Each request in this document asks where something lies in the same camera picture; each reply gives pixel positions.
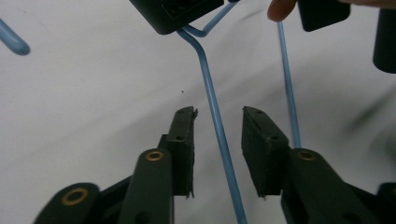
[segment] white surface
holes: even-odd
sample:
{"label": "white surface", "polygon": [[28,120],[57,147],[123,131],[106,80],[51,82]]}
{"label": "white surface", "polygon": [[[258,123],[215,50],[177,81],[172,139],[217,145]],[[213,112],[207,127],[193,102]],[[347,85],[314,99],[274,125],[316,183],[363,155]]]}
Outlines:
{"label": "white surface", "polygon": [[[200,40],[249,223],[285,223],[278,197],[257,197],[240,148],[244,105],[290,133],[268,2],[241,2]],[[302,30],[297,10],[284,24],[303,146],[371,192],[395,180],[396,159],[396,76],[371,60],[377,12],[353,7],[349,19],[314,33]],[[0,0],[0,15],[32,49],[20,57],[0,45],[0,223],[32,223],[71,184],[105,189],[130,175],[137,156],[156,147],[174,112],[188,105],[199,109],[195,198],[176,199],[176,223],[236,223],[187,43],[157,35],[127,0]]]}

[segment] fingertip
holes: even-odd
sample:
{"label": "fingertip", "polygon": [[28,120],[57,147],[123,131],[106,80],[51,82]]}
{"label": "fingertip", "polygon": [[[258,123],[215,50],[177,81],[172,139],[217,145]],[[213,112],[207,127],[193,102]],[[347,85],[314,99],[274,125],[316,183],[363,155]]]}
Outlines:
{"label": "fingertip", "polygon": [[283,21],[293,11],[296,0],[274,0],[268,7],[267,16],[271,21]]}

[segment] black cylinder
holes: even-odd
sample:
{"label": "black cylinder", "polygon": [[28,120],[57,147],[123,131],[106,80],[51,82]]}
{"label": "black cylinder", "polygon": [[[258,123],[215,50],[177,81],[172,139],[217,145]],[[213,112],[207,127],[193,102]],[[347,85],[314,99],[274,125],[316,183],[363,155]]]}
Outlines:
{"label": "black cylinder", "polygon": [[396,74],[396,10],[379,11],[373,62],[379,70]]}

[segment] bent blue wire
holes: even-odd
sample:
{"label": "bent blue wire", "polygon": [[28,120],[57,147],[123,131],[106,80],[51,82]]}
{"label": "bent blue wire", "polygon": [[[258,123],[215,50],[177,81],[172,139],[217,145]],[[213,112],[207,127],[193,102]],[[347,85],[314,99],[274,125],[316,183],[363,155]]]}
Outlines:
{"label": "bent blue wire", "polygon": [[233,200],[233,209],[235,211],[236,219],[239,224],[248,223],[242,199],[236,182],[235,172],[233,170],[233,162],[231,160],[230,151],[228,149],[227,138],[225,136],[224,127],[221,121],[221,114],[219,112],[219,105],[216,99],[215,89],[213,87],[212,78],[210,76],[209,65],[205,51],[201,44],[184,30],[178,30],[177,33],[190,43],[198,53],[199,62],[201,65],[202,74],[204,77],[207,100],[209,101],[210,112],[212,114],[213,124],[215,126],[216,136],[218,138],[221,159],[223,162],[225,174],[227,177],[228,188]]}
{"label": "bent blue wire", "polygon": [[299,148],[301,147],[301,137],[300,137],[300,130],[297,119],[297,109],[296,109],[296,104],[294,102],[293,85],[291,81],[288,52],[286,49],[285,33],[283,31],[282,22],[277,23],[277,30],[279,31],[280,48],[282,51],[283,71],[285,73],[285,86],[286,86],[286,94],[288,97],[291,129],[293,133],[293,142],[294,142],[294,147]]}
{"label": "bent blue wire", "polygon": [[227,13],[233,9],[237,2],[229,3],[226,7],[224,7],[204,28],[204,30],[198,30],[191,25],[186,25],[183,27],[183,30],[187,31],[188,33],[195,35],[197,37],[205,37],[209,32],[223,19]]}
{"label": "bent blue wire", "polygon": [[3,20],[0,19],[0,40],[14,53],[26,55],[30,52],[29,46]]}

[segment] blue rod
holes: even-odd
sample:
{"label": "blue rod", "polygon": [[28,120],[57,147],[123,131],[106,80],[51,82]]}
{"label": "blue rod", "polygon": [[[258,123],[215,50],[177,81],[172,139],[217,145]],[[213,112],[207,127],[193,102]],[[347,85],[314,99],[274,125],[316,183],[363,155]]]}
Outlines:
{"label": "blue rod", "polygon": [[283,31],[283,23],[277,23],[277,30],[279,31],[280,48],[282,51],[283,72],[285,73],[286,94],[288,96],[288,105],[291,121],[291,129],[293,134],[294,147],[301,148],[301,137],[297,118],[297,109],[294,101],[293,85],[291,81],[290,66],[288,59],[288,51],[286,48],[285,33]]}
{"label": "blue rod", "polygon": [[224,7],[204,28],[204,30],[198,30],[191,25],[186,25],[183,27],[183,30],[188,33],[195,35],[197,37],[205,37],[209,34],[209,32],[223,19],[227,13],[233,9],[237,2],[229,3],[226,7]]}
{"label": "blue rod", "polygon": [[0,19],[0,40],[14,53],[26,55],[30,52],[29,46],[15,32]]}
{"label": "blue rod", "polygon": [[216,136],[218,138],[221,159],[227,177],[228,188],[233,200],[233,209],[235,211],[238,224],[247,224],[248,221],[245,215],[244,205],[242,205],[238,183],[236,182],[235,172],[233,170],[233,162],[231,160],[230,150],[228,149],[227,138],[225,136],[224,127],[221,121],[221,114],[219,112],[218,100],[213,87],[212,77],[210,76],[209,65],[207,63],[204,48],[202,48],[201,44],[194,37],[189,35],[184,30],[178,30],[177,33],[183,39],[189,42],[198,53],[199,62],[204,77],[207,100],[209,101],[210,112],[212,114],[213,124],[215,126]]}

